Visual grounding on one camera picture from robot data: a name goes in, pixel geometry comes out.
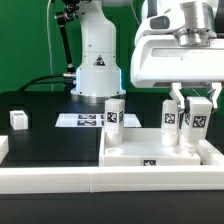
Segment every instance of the sticker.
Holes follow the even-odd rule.
[[[190,124],[190,120],[191,120],[191,114],[186,113],[185,116],[184,116],[184,121],[186,122],[187,125]]]
[[[96,59],[96,62],[94,63],[95,66],[105,66],[105,63],[103,61],[103,58],[101,57],[101,55],[99,55],[99,57]]]
[[[156,166],[156,160],[155,159],[144,159],[143,160],[143,166]]]
[[[79,114],[78,115],[78,119],[83,119],[83,120],[91,120],[91,119],[96,119],[96,115],[95,114]]]
[[[119,122],[122,122],[124,120],[124,111],[121,111],[119,114]]]
[[[117,123],[117,113],[107,112],[107,122]]]
[[[194,116],[193,128],[204,128],[206,116]]]
[[[175,114],[165,113],[165,124],[175,124]]]
[[[78,121],[77,126],[96,126],[96,121]]]

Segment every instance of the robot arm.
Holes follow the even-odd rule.
[[[63,38],[68,73],[76,72],[74,100],[104,102],[112,96],[122,98],[121,72],[116,65],[116,28],[103,14],[102,7],[120,7],[130,0],[63,0],[65,10],[57,19]],[[82,64],[74,69],[64,25],[74,16],[80,20],[82,31]]]
[[[143,19],[136,34],[132,83],[136,87],[151,88],[158,83],[169,86],[174,82],[224,80],[224,40],[217,38],[214,18],[218,5],[222,5],[220,1],[176,0],[167,8],[168,1],[158,0],[158,15]],[[162,21],[163,29],[160,25],[154,26],[153,20]]]

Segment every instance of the white platform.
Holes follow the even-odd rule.
[[[123,142],[117,146],[105,143],[102,129],[99,166],[184,166],[200,165],[198,154],[175,153],[176,147],[161,145],[161,130],[125,128]]]
[[[224,190],[224,156],[206,140],[197,151],[204,165],[1,168],[0,194]]]
[[[60,114],[55,127],[103,127],[104,114]],[[135,114],[124,114],[124,127],[141,127]]]

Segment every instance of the black and white pattern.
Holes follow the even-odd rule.
[[[165,124],[175,124],[175,114],[165,113]]]
[[[122,122],[124,120],[124,111],[121,111],[119,114],[119,122]]]
[[[190,120],[191,120],[191,114],[190,113],[186,113],[184,121],[186,122],[187,125],[190,124]]]
[[[79,114],[78,119],[80,120],[96,120],[96,115],[95,114]]]
[[[81,121],[79,120],[77,126],[96,126],[96,121],[88,120],[88,121]]]
[[[117,113],[107,112],[107,122],[109,123],[117,123]]]
[[[156,166],[156,160],[155,159],[143,160],[143,166]]]
[[[193,128],[204,128],[206,116],[194,116]]]

